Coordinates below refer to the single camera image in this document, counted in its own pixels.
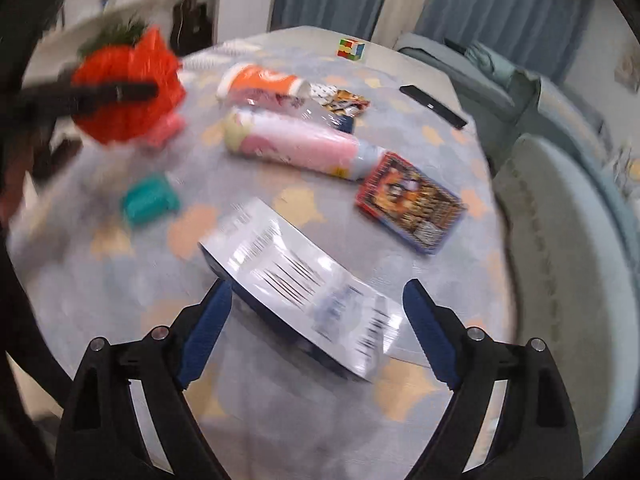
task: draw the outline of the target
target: teal object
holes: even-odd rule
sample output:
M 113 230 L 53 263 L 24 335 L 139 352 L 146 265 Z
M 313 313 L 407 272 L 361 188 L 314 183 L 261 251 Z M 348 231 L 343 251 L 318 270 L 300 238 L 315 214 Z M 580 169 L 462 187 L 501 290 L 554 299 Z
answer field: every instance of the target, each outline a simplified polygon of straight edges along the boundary
M 129 189 L 122 199 L 121 207 L 122 215 L 129 225 L 138 226 L 169 211 L 178 211 L 180 200 L 164 175 L 155 174 Z

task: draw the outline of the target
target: silver bolt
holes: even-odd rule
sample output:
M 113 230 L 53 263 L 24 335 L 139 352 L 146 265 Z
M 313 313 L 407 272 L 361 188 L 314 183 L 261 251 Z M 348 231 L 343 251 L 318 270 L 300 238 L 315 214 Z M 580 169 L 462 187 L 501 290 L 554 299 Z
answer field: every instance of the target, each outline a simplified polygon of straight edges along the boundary
M 151 337 L 156 341 L 162 341 L 169 335 L 169 329 L 165 326 L 156 326 L 151 331 Z
M 94 352 L 99 352 L 104 348 L 104 339 L 101 337 L 96 337 L 95 339 L 91 339 L 89 343 L 89 348 Z
M 544 352 L 546 348 L 546 344 L 544 341 L 542 341 L 542 339 L 535 338 L 531 340 L 531 347 L 536 352 Z
M 469 336 L 469 339 L 473 339 L 474 341 L 482 341 L 482 339 L 484 339 L 484 330 L 477 326 L 471 327 L 466 331 L 466 334 Z

